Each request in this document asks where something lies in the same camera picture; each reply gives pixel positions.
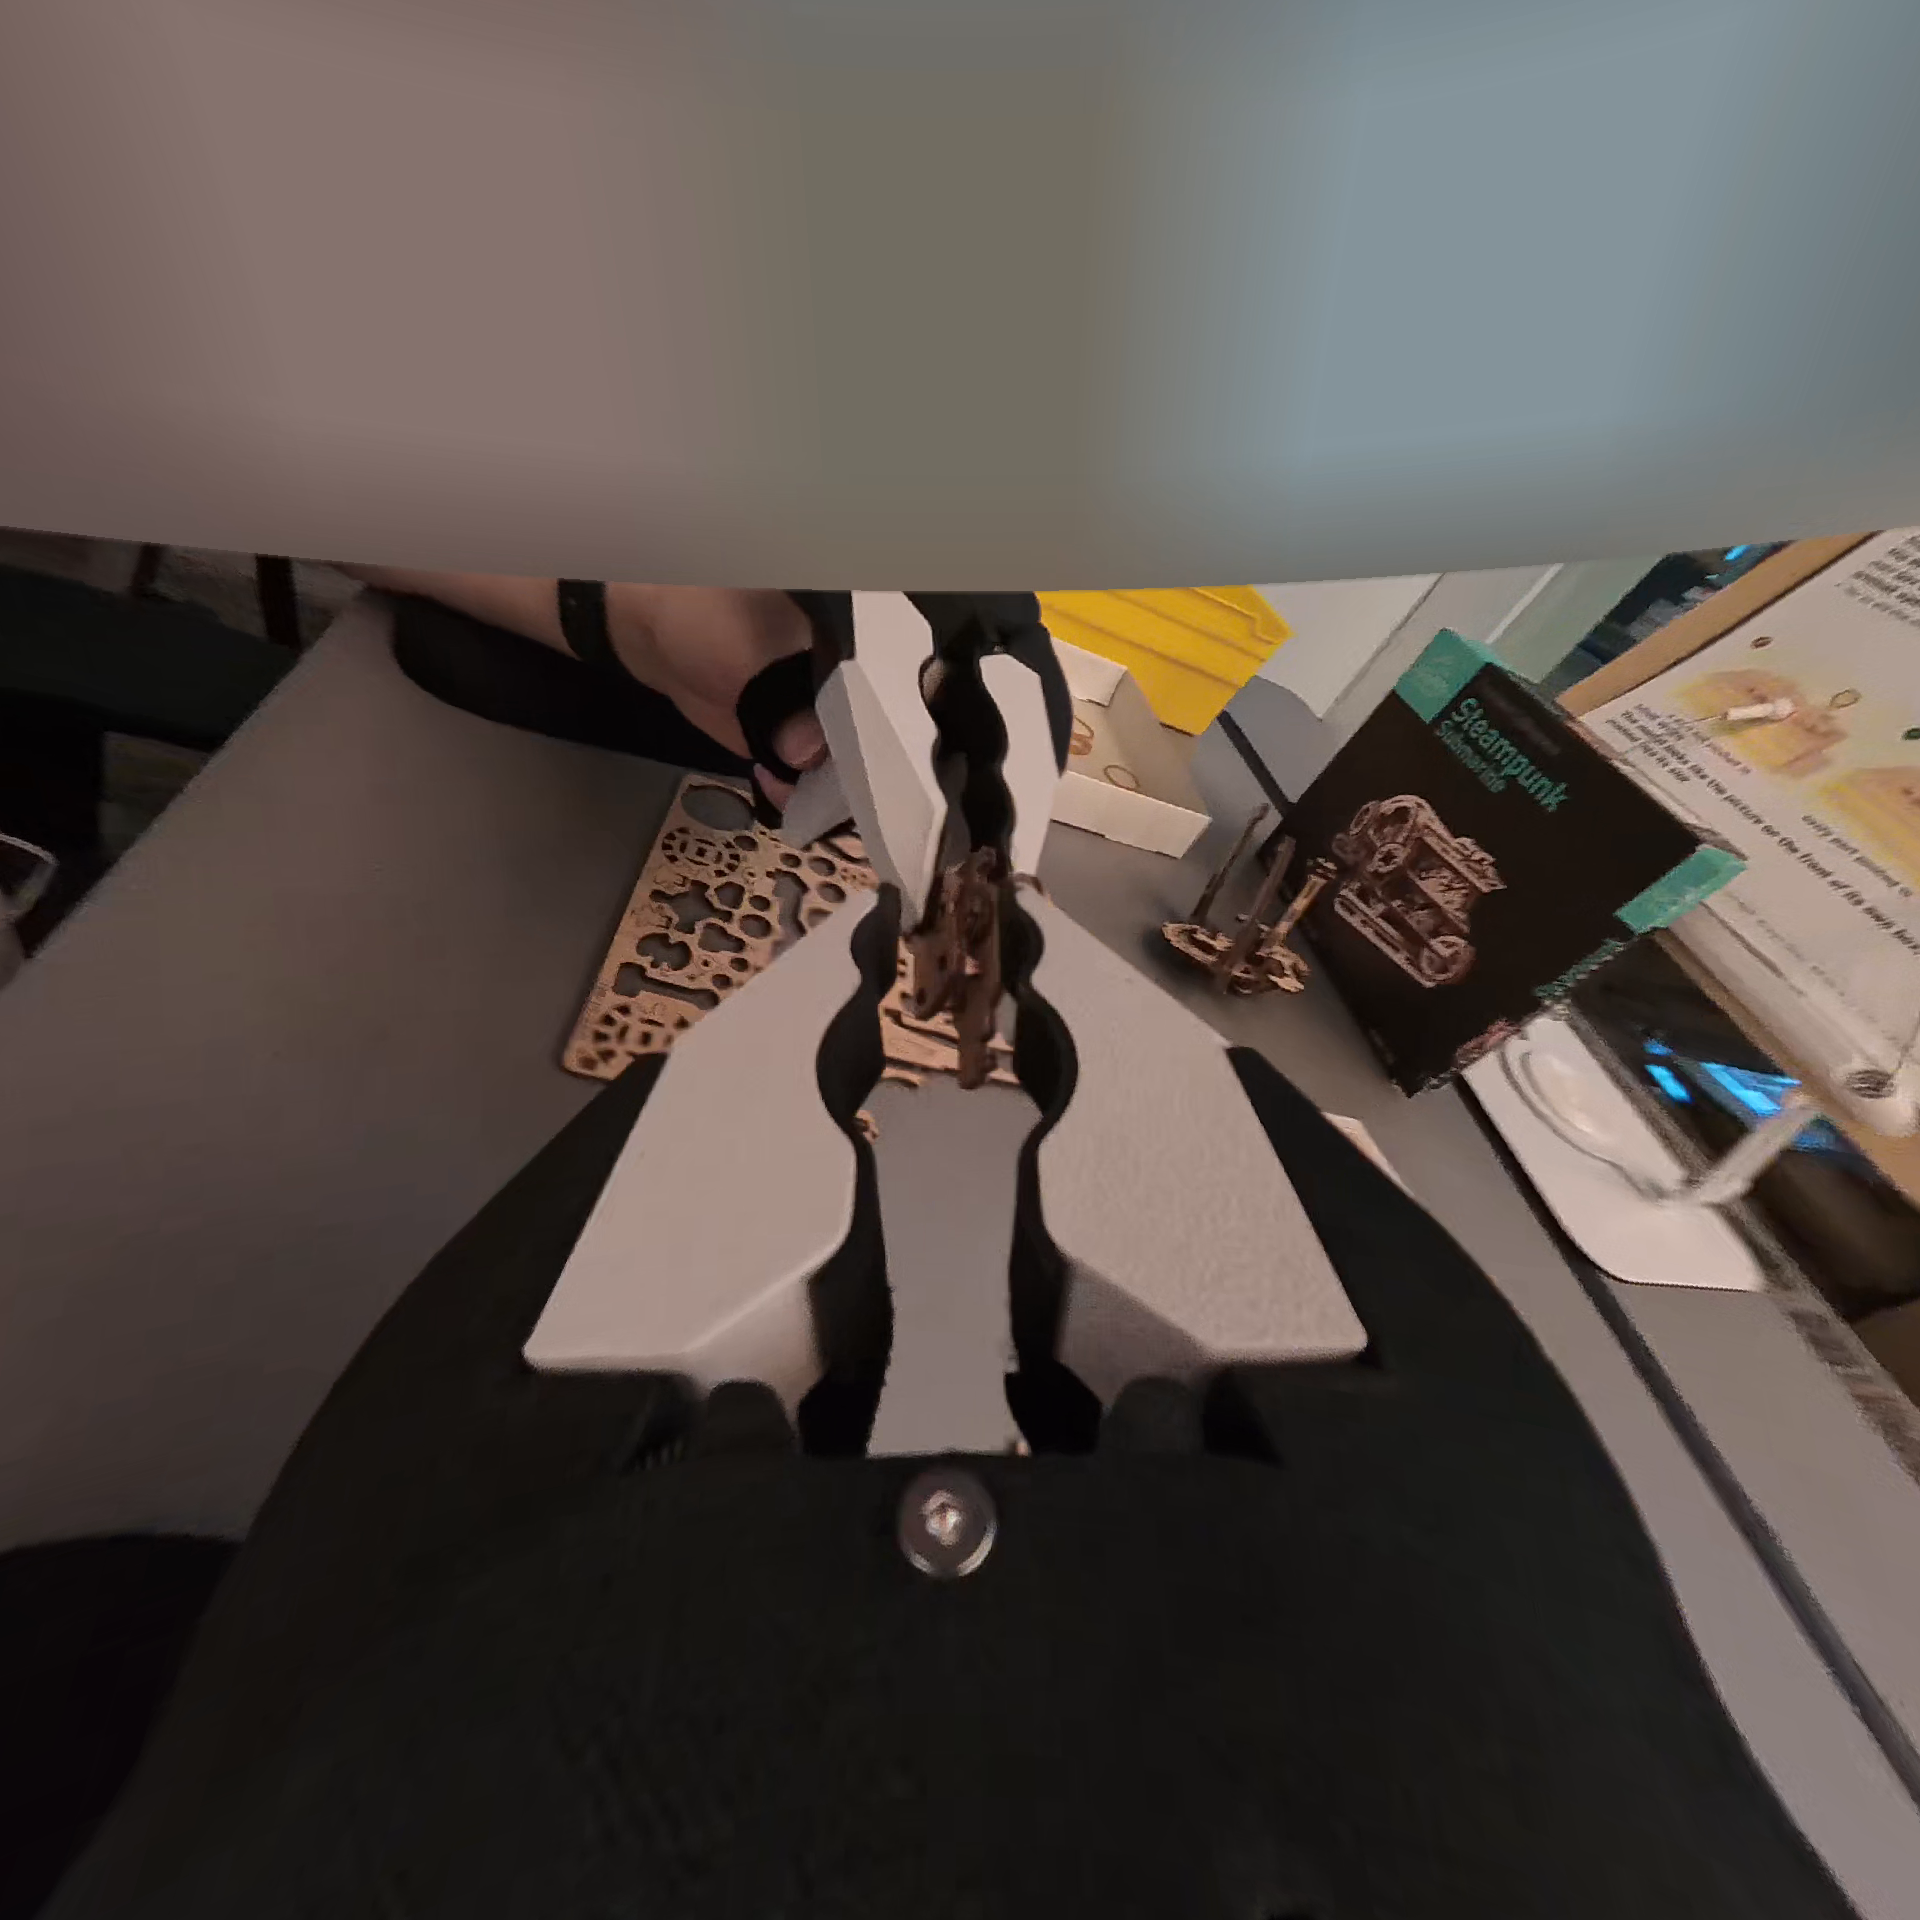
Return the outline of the yellow plastic bin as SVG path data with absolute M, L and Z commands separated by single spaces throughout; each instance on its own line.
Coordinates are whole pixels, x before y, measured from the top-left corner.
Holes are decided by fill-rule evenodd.
M 1259 590 L 1043 591 L 1048 632 L 1141 684 L 1155 715 L 1197 738 L 1290 636 Z

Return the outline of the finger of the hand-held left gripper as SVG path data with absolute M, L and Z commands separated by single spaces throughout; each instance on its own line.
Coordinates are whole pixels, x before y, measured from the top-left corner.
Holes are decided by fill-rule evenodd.
M 964 846 L 961 752 L 943 739 L 928 684 L 974 617 L 953 591 L 823 591 L 814 598 L 815 712 L 851 823 L 899 919 L 925 924 Z
M 968 713 L 968 842 L 1035 877 L 1068 760 L 1071 693 L 1049 634 L 993 636 Z

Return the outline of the black office chair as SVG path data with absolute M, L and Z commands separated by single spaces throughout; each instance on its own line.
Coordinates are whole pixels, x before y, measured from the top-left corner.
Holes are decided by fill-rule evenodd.
M 106 741 L 223 747 L 297 652 L 212 614 L 2 567 L 4 933 L 34 952 L 108 874 Z

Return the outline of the wooden model gear assembly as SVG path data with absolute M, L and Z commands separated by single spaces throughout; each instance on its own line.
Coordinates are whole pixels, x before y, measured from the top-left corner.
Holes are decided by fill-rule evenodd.
M 1015 874 L 993 850 L 972 852 L 947 869 L 925 920 L 905 941 L 908 1018 L 950 1029 L 964 1090 L 985 1088 L 997 1053 L 1009 1050 L 1007 920 L 1024 893 L 1048 895 L 1035 874 Z

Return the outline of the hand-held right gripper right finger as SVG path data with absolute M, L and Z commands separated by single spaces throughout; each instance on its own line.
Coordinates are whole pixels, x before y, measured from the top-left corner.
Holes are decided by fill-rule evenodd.
M 1035 1109 L 1009 1253 L 1007 1399 L 1086 1453 L 1139 1382 L 1352 1362 L 1370 1335 L 1222 1036 L 1048 898 L 1009 926 Z

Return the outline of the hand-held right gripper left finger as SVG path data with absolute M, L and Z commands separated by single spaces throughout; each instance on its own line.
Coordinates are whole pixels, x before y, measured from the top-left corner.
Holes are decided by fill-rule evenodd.
M 526 1342 L 541 1375 L 765 1385 L 864 1456 L 893 1357 L 873 1146 L 899 893 L 848 899 L 676 1042 Z

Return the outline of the white stand base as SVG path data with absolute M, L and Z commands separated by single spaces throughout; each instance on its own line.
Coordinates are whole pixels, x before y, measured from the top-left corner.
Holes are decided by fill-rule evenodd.
M 1622 1060 L 1569 1009 L 1501 1040 L 1459 1090 L 1586 1264 L 1636 1286 L 1759 1291 L 1734 1211 L 1825 1122 L 1796 1082 L 1738 1092 L 1667 1047 Z

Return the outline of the white cardboard tray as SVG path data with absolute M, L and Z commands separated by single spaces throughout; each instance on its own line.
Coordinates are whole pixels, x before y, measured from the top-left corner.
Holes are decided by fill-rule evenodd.
M 1193 738 L 1165 728 L 1122 663 L 1067 641 L 1054 647 L 1073 724 L 1052 819 L 1124 846 L 1185 856 L 1210 827 Z

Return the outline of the laser-cut wooden parts sheet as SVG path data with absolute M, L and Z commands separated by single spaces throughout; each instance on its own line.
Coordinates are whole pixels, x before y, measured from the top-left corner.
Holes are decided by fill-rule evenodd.
M 873 886 L 849 830 L 794 850 L 757 826 L 741 788 L 685 776 L 564 1042 L 564 1071 L 608 1082 L 671 1053 Z

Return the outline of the small wooden model frame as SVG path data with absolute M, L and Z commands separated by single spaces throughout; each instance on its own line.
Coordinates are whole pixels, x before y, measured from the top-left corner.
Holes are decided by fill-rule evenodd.
M 1229 883 L 1240 869 L 1255 863 L 1258 845 L 1263 842 L 1271 811 L 1270 803 L 1255 807 L 1235 833 L 1230 850 L 1213 869 L 1187 919 L 1165 924 L 1160 931 L 1165 945 L 1184 961 L 1199 968 L 1218 995 L 1266 998 L 1277 992 L 1308 992 L 1313 966 L 1296 949 L 1294 936 L 1337 881 L 1337 862 L 1326 856 L 1313 859 L 1297 889 L 1289 899 L 1281 899 L 1296 854 L 1296 840 L 1281 833 L 1277 850 L 1266 856 L 1247 914 L 1230 926 L 1222 924 L 1215 914 L 1226 899 Z

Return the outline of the person's left forearm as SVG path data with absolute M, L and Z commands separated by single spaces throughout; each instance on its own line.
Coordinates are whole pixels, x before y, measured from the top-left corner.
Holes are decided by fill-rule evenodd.
M 548 652 L 573 656 L 564 632 L 561 588 L 557 580 L 344 561 L 330 565 L 365 590 L 449 607 L 484 626 L 540 641 Z

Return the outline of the person's left hand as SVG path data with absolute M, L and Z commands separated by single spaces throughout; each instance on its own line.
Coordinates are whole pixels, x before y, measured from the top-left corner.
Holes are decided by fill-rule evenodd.
M 650 758 L 753 778 L 775 809 L 794 792 L 782 766 L 803 776 L 827 760 L 812 706 L 812 626 L 784 591 L 608 585 L 607 620 L 620 666 L 676 712 L 673 724 L 646 728 Z M 787 658 L 803 666 L 802 693 L 771 721 L 775 760 L 765 760 L 752 757 L 738 708 L 744 689 Z

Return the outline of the black model kit box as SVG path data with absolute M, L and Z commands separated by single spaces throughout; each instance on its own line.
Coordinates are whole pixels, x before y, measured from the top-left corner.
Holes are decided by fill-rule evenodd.
M 1440 631 L 1278 830 L 1308 945 L 1385 1078 L 1455 1081 L 1747 869 L 1496 656 Z

